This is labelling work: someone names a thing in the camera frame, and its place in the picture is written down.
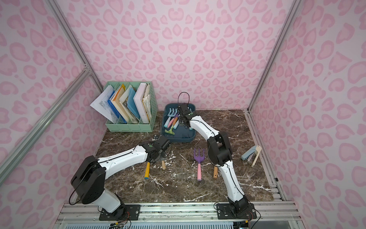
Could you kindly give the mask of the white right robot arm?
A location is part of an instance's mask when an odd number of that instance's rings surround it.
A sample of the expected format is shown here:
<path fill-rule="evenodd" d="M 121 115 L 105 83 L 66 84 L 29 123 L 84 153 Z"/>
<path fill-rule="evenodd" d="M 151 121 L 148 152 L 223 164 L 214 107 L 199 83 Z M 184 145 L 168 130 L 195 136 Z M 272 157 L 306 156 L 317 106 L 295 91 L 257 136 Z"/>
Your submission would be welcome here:
<path fill-rule="evenodd" d="M 179 104 L 178 111 L 182 124 L 194 129 L 207 141 L 208 158 L 218 167 L 223 177 L 232 214 L 235 217 L 248 215 L 250 219 L 256 218 L 256 210 L 236 177 L 233 151 L 227 133 L 209 126 L 200 115 L 192 112 L 187 104 Z"/>

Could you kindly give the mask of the blue rake yellow handle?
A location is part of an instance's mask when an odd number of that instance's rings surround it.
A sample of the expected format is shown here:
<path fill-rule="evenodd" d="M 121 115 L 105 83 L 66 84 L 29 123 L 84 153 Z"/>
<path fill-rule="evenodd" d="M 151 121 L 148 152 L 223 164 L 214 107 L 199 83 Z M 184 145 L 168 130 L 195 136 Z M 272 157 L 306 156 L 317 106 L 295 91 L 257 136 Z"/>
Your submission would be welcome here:
<path fill-rule="evenodd" d="M 144 179 L 148 179 L 149 176 L 150 176 L 150 166 L 151 166 L 151 163 L 148 162 L 147 165 L 146 165 L 146 170 L 145 170 L 145 174 L 144 174 Z"/>

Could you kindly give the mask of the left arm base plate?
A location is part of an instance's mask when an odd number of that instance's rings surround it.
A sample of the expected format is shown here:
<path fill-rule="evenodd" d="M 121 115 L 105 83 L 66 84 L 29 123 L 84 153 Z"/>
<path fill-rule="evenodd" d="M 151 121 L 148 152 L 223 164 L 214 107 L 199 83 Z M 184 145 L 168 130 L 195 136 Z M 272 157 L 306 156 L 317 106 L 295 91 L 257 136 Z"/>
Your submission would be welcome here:
<path fill-rule="evenodd" d="M 141 205 L 138 204 L 122 204 L 117 210 L 108 213 L 102 209 L 99 216 L 99 221 L 125 221 L 138 220 L 140 215 Z"/>

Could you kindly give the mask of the dark green rake wooden handle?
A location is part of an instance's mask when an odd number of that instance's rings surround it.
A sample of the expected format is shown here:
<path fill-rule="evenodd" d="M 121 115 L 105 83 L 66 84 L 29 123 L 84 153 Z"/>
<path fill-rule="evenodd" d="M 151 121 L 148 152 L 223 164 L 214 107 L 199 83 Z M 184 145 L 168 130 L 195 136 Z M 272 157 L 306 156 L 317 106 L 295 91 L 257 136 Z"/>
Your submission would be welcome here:
<path fill-rule="evenodd" d="M 166 170 L 167 167 L 171 165 L 171 160 L 172 160 L 171 158 L 162 157 L 161 161 L 163 170 Z"/>

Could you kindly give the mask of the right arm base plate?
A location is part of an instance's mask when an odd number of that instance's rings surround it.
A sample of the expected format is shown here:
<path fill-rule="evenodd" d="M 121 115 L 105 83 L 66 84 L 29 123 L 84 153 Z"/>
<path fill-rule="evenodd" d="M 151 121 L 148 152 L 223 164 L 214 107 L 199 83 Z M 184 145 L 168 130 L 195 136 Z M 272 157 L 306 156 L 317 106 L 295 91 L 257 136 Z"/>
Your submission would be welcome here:
<path fill-rule="evenodd" d="M 243 210 L 237 210 L 233 204 L 229 203 L 215 203 L 214 209 L 217 212 L 218 219 L 257 219 L 254 205 L 250 203 Z"/>

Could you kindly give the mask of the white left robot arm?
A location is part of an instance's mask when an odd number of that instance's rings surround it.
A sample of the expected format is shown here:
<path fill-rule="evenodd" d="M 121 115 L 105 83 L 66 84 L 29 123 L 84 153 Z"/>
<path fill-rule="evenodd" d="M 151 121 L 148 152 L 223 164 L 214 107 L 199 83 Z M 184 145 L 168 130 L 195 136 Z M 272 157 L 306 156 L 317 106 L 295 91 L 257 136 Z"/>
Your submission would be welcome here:
<path fill-rule="evenodd" d="M 125 204 L 105 187 L 105 180 L 136 164 L 160 161 L 170 145 L 171 142 L 161 135 L 155 141 L 139 143 L 116 155 L 100 158 L 88 156 L 71 179 L 74 192 L 82 204 L 93 204 L 114 217 L 122 217 L 126 212 Z"/>

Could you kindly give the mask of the lime rake orange handle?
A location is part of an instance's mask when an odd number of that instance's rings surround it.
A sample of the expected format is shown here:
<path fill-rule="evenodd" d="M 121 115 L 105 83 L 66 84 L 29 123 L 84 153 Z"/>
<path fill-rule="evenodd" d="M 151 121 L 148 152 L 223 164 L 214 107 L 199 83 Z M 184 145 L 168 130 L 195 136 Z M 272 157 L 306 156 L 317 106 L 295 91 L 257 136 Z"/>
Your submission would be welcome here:
<path fill-rule="evenodd" d="M 165 128 L 165 133 L 175 135 L 173 127 Z"/>

